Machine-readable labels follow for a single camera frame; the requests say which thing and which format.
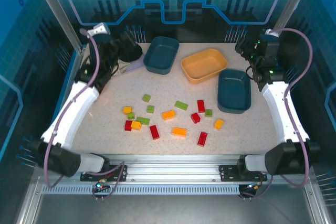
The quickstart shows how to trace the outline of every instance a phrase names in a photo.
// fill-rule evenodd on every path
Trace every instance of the orange block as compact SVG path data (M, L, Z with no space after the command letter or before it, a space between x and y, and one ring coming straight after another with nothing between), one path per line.
M137 122L137 121L132 121L131 127L134 130L140 130L141 129L141 123Z
M224 124L224 121L222 119L217 119L214 128L217 130L220 130Z
M129 106L125 106L122 110L122 112L124 113L124 115L127 115L129 113L132 113L132 107Z
M182 128L173 128L173 135L174 136L183 136L186 137L187 136L187 130L186 129L182 129Z
M164 120L174 118L175 116L176 116L176 114L175 114L174 110L169 110L167 112L162 113L162 118Z

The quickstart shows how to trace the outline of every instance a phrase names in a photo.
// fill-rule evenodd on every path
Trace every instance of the green block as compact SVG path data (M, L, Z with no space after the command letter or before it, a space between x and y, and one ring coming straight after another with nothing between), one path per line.
M132 113L128 113L127 114L127 118L128 118L128 120L133 120L135 118L134 113L133 112Z
M148 105L147 106L147 113L151 113L151 114L153 114L154 113L154 106L152 106L152 105Z
M142 98L142 101L149 102L150 99L151 99L151 96L149 94L145 94Z
M136 121L140 122L143 125L149 125L150 119L137 117Z
M212 117L212 110L205 110L205 116L207 118L211 118Z
M188 109L188 104L184 103L184 102L180 102L180 101L177 101L175 103L175 107L181 109L181 110L187 110Z

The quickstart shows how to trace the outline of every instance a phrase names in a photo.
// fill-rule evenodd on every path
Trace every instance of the work surface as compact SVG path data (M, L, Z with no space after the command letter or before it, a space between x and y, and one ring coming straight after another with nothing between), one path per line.
M144 53L149 44L142 44ZM101 154L132 155L216 155L248 154L267 151L276 146L273 120L257 85L251 83L252 105L243 114L221 112L217 107L218 77L197 85L190 84L182 72L183 58L207 48L216 48L228 61L228 68L245 70L249 65L234 51L235 44L181 43L171 72L165 76L150 73L145 67L112 77L91 106L79 126L72 149ZM149 103L142 101L144 94L152 96ZM189 105L187 111L176 108L179 100ZM213 110L212 118L201 113L201 122L194 124L190 115L197 112L197 100ZM148 114L148 105L155 106ZM123 106L132 106L135 117L150 118L156 125L160 139L153 140L149 126L140 131L124 130L127 117ZM164 121L161 113L175 110L174 119ZM214 129L217 118L225 121L221 130ZM172 135L173 127L187 129L187 137ZM208 133L204 147L197 145L200 132Z

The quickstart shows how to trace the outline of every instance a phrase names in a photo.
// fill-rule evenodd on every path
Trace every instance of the yellow tray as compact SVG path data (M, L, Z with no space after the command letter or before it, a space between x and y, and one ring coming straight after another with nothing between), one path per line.
M191 84L199 84L227 68L223 54L215 48L206 49L182 60L182 69Z

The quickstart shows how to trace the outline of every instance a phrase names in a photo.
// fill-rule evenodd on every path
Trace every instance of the dark teal bin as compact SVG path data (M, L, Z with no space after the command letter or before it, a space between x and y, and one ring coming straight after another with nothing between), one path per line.
M251 107L251 83L246 73L225 69L218 77L218 108L227 113L242 114Z
M176 39L156 37L143 58L143 64L149 72L168 74L173 67L179 46L180 43Z

